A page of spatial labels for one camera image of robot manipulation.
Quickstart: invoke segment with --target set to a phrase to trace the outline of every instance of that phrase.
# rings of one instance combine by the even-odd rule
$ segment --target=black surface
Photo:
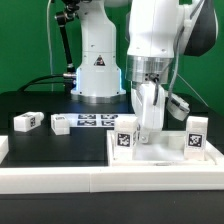
[[[1,195],[6,224],[223,224],[223,191]]]
[[[182,97],[191,105],[191,115],[209,117],[208,140],[222,151],[224,149],[224,118],[192,97]],[[56,166],[89,166],[91,163],[107,165],[105,158],[106,129],[79,129],[77,131],[74,128],[71,136],[54,136],[49,128],[49,120],[46,119],[40,129],[28,132],[24,136],[24,134],[12,132],[12,118],[16,114],[43,111],[49,118],[53,113],[132,112],[130,98],[119,104],[87,105],[74,103],[62,93],[8,92],[0,95],[0,105],[2,115],[0,134],[11,133],[10,138],[15,138],[11,142],[8,157],[1,164],[2,167],[40,166],[39,159],[42,160],[41,164],[44,166],[55,166],[56,164],[58,164]],[[184,130],[185,125],[186,122],[177,121],[166,112],[164,129]],[[44,140],[48,141],[47,143],[39,139],[43,136],[48,139]],[[87,141],[80,136],[87,136],[89,141],[99,146],[99,150],[95,151],[93,146],[88,148],[83,145]],[[100,142],[96,141],[95,136],[97,139],[101,136]],[[21,151],[16,151],[14,146],[18,141],[22,142],[24,137],[32,141],[35,139],[34,147],[21,148]],[[56,149],[63,160],[58,161],[57,155],[51,154],[51,150],[55,150],[54,147],[44,147],[51,141],[53,145],[62,144],[64,146],[63,149],[60,147]],[[73,146],[73,144],[77,145],[76,143],[80,145],[80,148]],[[84,154],[80,151],[81,148],[85,149]],[[69,156],[73,156],[73,161],[69,160],[68,152]],[[0,195],[0,223],[2,224],[221,224],[223,223],[223,211],[224,191]]]

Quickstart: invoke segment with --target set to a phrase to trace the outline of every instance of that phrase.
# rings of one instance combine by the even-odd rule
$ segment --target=cable
[[[177,38],[177,47],[176,47],[176,61],[175,61],[175,67],[174,67],[174,73],[173,73],[173,78],[170,82],[169,90],[168,90],[168,98],[171,100],[172,98],[172,93],[173,93],[173,87],[176,82],[177,78],[177,72],[178,72],[178,66],[179,66],[179,50],[180,50],[180,39],[181,36],[184,32],[184,27],[181,29],[178,38]]]
[[[29,83],[27,85],[24,85],[23,90],[20,90],[20,91],[24,91],[26,88],[28,88],[29,86],[33,86],[33,85],[45,85],[45,84],[56,84],[56,83],[64,84],[64,82],[57,82],[57,81],[55,81],[55,82],[35,82],[35,83]]]
[[[51,6],[51,3],[52,3],[52,0],[49,0],[49,2],[47,4],[47,39],[48,39],[49,58],[50,58],[50,71],[51,71],[51,75],[53,75],[54,67],[53,67],[51,29],[50,29],[50,6]]]
[[[177,74],[177,76],[197,95],[197,97],[207,106],[208,104],[206,103],[206,101],[197,93],[197,91],[179,74]]]
[[[42,76],[36,79],[33,79],[32,81],[28,82],[27,84],[21,86],[18,91],[23,92],[28,86],[33,85],[37,83],[38,81],[46,80],[46,79],[54,79],[54,78],[63,78],[63,75],[48,75],[48,76]]]

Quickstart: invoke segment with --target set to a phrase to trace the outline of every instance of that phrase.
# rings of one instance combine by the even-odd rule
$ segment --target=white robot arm
[[[132,105],[140,124],[140,139],[163,127],[169,67],[179,53],[200,56],[216,41],[217,21],[212,0],[133,0],[129,23],[126,79],[132,82]],[[188,104],[169,92],[169,111],[183,120]]]
[[[126,99],[126,91],[121,87],[121,69],[116,64],[116,27],[108,19],[105,6],[120,7],[131,0],[62,1],[65,10],[57,15],[62,35],[65,33],[62,27],[65,20],[69,22],[75,16],[79,18],[82,29],[82,63],[75,71],[72,99],[88,103],[112,103]],[[67,70],[72,73],[75,69],[66,41],[64,45],[67,45]]]

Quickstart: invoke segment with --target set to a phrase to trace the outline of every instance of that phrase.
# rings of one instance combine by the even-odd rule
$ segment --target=black cable
[[[28,82],[27,84],[21,86],[17,91],[23,92],[28,86],[30,86],[38,81],[42,81],[42,80],[46,80],[46,79],[54,79],[54,78],[63,78],[63,75],[48,75],[48,76],[42,76],[42,77],[33,79],[30,82]]]
[[[159,97],[159,81],[157,79],[155,79],[155,93],[154,93],[154,100],[153,100],[153,106],[156,106],[157,102],[158,102],[158,97]]]
[[[35,82],[35,83],[29,83],[27,85],[24,85],[26,87],[24,87],[24,89],[20,90],[20,91],[23,92],[26,88],[28,88],[29,86],[32,86],[32,85],[45,85],[45,84],[57,84],[57,83],[63,83],[64,84],[64,82]]]

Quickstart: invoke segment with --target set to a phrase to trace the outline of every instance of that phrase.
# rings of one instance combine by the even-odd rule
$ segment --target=white tray
[[[190,166],[224,165],[224,155],[206,141],[205,161],[184,158],[185,132],[163,131],[151,136],[148,144],[137,144],[133,160],[113,157],[114,131],[107,132],[109,166]]]

